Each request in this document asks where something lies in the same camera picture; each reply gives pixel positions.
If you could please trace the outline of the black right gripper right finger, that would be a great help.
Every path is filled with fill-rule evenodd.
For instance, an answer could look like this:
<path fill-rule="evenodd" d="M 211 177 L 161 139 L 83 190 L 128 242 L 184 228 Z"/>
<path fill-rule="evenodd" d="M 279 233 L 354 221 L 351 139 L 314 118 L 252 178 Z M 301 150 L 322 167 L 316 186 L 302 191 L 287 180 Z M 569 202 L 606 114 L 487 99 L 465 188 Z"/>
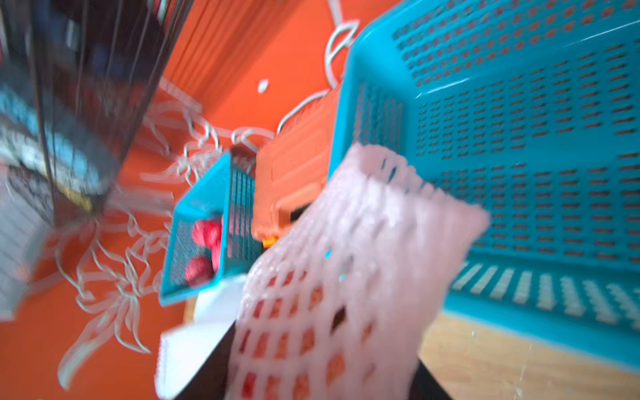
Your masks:
<path fill-rule="evenodd" d="M 425 365 L 418 361 L 408 400 L 452 400 Z"/>

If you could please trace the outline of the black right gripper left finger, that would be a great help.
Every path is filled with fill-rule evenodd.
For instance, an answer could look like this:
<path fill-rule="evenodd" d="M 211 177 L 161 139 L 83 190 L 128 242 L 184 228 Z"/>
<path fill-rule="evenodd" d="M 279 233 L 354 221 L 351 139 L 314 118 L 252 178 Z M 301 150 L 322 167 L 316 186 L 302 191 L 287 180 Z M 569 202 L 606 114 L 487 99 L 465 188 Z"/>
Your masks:
<path fill-rule="evenodd" d="M 229 377 L 228 363 L 235 333 L 233 323 L 176 400 L 225 399 Z"/>

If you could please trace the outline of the netted apple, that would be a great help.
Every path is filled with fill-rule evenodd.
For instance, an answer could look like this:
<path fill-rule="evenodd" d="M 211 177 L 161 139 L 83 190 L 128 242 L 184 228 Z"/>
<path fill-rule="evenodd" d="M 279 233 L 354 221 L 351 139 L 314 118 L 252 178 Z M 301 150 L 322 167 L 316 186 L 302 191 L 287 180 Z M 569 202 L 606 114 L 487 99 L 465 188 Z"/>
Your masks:
<path fill-rule="evenodd" d="M 405 399 L 435 320 L 489 214 L 355 144 L 251 267 L 229 399 Z"/>
<path fill-rule="evenodd" d="M 211 258 L 200 256 L 192 258 L 184 272 L 186 283 L 190 287 L 210 281 L 216 273 Z"/>
<path fill-rule="evenodd" d="M 199 220 L 193 225 L 192 239 L 200 247 L 211 248 L 222 241 L 223 225 L 219 219 Z"/>

